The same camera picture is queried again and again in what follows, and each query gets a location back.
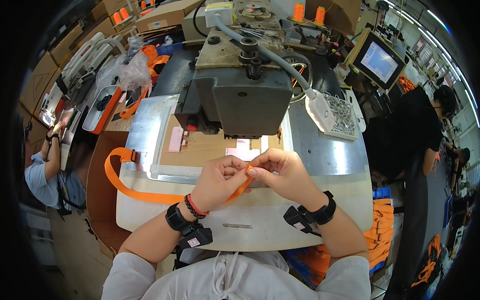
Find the worker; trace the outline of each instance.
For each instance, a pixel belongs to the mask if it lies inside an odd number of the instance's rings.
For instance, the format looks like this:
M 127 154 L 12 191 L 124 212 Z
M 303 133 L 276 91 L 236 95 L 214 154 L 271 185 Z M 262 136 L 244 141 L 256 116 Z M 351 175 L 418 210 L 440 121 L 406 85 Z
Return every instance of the worker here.
M 463 167 L 470 160 L 470 149 L 458 149 L 449 142 L 445 142 L 445 149 L 451 160 L 450 188 L 453 190 L 458 182 L 458 179 L 460 178 L 460 175 L 462 174 Z
M 65 128 L 58 122 L 47 133 L 41 150 L 33 154 L 30 140 L 25 141 L 25 182 L 33 196 L 46 206 L 67 215 L 84 206 L 89 160 L 72 172 L 60 170 L 60 133 Z M 60 201 L 59 196 L 72 204 Z
M 433 93 L 433 100 L 417 86 L 402 96 L 391 115 L 370 119 L 363 139 L 373 185 L 403 178 L 406 165 L 419 154 L 427 176 L 443 139 L 439 120 L 451 116 L 456 106 L 455 94 L 447 85 Z
M 395 42 L 393 43 L 392 47 L 393 51 L 398 54 L 398 56 L 403 59 L 404 61 L 407 59 L 407 47 L 405 46 L 405 40 L 403 39 L 403 35 L 400 32 L 396 37 Z
M 330 207 L 329 198 L 313 183 L 295 152 L 268 149 L 251 161 L 251 165 L 254 167 L 249 175 L 308 211 Z M 247 180 L 246 167 L 245 162 L 231 155 L 207 161 L 190 195 L 191 201 L 201 212 L 215 209 Z M 179 203 L 177 208 L 186 220 L 197 219 L 186 201 Z M 287 263 L 277 251 L 214 252 L 213 257 L 198 261 L 199 256 L 191 258 L 194 256 L 191 252 L 202 251 L 190 248 L 183 252 L 190 250 L 191 265 L 155 281 L 157 264 L 181 239 L 180 232 L 169 226 L 165 216 L 166 212 L 155 216 L 123 242 L 105 280 L 102 299 L 370 298 L 369 253 L 365 238 L 338 206 L 330 221 L 317 226 L 332 258 L 326 277 L 316 291 L 288 273 Z

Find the thread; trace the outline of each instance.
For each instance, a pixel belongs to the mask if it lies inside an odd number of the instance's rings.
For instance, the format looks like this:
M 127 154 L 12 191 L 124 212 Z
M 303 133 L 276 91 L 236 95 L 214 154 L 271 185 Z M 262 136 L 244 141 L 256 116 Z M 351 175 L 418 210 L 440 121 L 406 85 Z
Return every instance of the thread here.
M 127 10 L 126 10 L 124 7 L 122 7 L 122 8 L 120 9 L 120 14 L 121 14 L 121 17 L 122 17 L 124 20 L 125 20 L 126 18 L 130 17 L 130 16 L 128 15 Z
M 305 12 L 305 7 L 301 3 L 295 3 L 293 6 L 293 17 L 292 20 L 295 22 L 303 23 L 303 13 Z
M 113 20 L 115 20 L 115 25 L 121 22 L 121 18 L 118 12 L 113 14 Z
M 325 20 L 325 7 L 319 6 L 317 8 L 317 14 L 315 15 L 315 22 L 313 22 L 315 25 L 323 26 Z

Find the woman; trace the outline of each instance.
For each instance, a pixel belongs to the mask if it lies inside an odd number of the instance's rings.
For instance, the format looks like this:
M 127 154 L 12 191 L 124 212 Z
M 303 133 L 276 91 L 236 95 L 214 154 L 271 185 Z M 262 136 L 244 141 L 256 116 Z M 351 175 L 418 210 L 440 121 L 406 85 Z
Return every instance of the woman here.
M 266 183 L 280 196 L 315 212 L 329 204 L 309 177 L 295 152 L 268 149 L 251 163 L 248 172 Z M 196 209 L 207 212 L 222 204 L 241 186 L 247 164 L 234 156 L 207 161 L 190 200 Z M 186 202 L 177 205 L 188 221 L 196 220 Z M 184 261 L 189 266 L 177 269 L 155 281 L 157 263 L 175 248 L 181 234 L 166 221 L 166 213 L 137 228 L 122 244 L 105 280 L 102 299 L 356 299 L 370 298 L 368 248 L 355 222 L 336 207 L 330 221 L 317 225 L 332 256 L 325 279 L 316 291 L 288 273 L 288 266 L 277 251 L 215 252 L 198 261 L 199 255 Z
M 470 160 L 470 149 L 458 149 L 449 142 L 445 142 L 445 148 L 451 160 L 450 169 L 452 172 L 450 176 L 450 188 L 453 190 L 458 179 L 460 178 L 460 174 L 462 174 L 463 167 Z
M 439 120 L 453 114 L 456 106 L 450 87 L 442 85 L 430 100 L 418 86 L 402 96 L 391 115 L 370 119 L 363 139 L 372 179 L 403 178 L 405 166 L 417 154 L 423 156 L 422 172 L 427 176 L 443 139 Z

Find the white drawstring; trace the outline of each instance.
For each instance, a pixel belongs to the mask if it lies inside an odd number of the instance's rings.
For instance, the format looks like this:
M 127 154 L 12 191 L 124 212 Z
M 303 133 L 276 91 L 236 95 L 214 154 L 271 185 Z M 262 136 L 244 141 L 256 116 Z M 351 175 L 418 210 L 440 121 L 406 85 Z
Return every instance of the white drawstring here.
M 225 283 L 223 285 L 223 289 L 221 288 L 222 280 L 224 279 L 227 266 L 226 266 L 226 258 L 222 258 L 220 262 L 217 262 L 218 257 L 220 256 L 221 252 L 219 251 L 215 257 L 213 262 L 213 291 L 217 296 L 222 297 L 223 299 L 231 299 L 236 300 L 239 299 L 234 293 L 232 293 L 239 285 L 241 277 L 245 270 L 247 269 L 247 263 L 241 262 L 238 268 L 237 273 L 235 274 L 235 278 L 233 278 L 233 282 L 230 284 L 232 280 L 232 273 L 233 268 L 235 267 L 235 262 L 237 260 L 238 252 L 235 252 L 233 255 L 232 261 L 230 262 L 230 267 L 228 268 L 227 278 L 225 278 Z

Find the light blue shirt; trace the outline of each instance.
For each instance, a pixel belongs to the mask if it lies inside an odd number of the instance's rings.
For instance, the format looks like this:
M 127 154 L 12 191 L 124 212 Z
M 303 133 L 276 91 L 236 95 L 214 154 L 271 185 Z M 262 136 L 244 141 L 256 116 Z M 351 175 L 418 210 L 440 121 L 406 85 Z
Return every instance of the light blue shirt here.
M 45 161 L 42 153 L 32 155 L 32 165 L 25 169 L 25 181 L 33 196 L 46 206 L 58 209 L 59 192 L 57 190 L 57 174 L 49 181 L 45 178 Z

